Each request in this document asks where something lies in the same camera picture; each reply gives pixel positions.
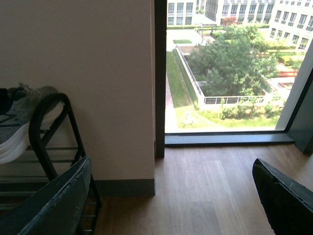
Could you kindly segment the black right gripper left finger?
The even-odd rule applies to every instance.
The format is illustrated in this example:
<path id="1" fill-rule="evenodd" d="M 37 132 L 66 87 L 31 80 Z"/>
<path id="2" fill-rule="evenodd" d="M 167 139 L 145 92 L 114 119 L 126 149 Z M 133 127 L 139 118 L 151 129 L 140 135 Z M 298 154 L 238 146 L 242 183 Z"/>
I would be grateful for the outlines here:
<path id="1" fill-rule="evenodd" d="M 88 156 L 0 218 L 2 235 L 73 235 L 91 181 Z"/>

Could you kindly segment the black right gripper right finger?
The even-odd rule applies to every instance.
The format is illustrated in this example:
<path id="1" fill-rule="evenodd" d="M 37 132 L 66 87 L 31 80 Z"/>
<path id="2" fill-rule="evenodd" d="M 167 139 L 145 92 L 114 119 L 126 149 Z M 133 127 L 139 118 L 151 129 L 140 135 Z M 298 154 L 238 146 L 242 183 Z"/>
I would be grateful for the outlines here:
<path id="1" fill-rule="evenodd" d="M 262 159 L 252 167 L 256 189 L 276 235 L 313 233 L 313 192 Z"/>

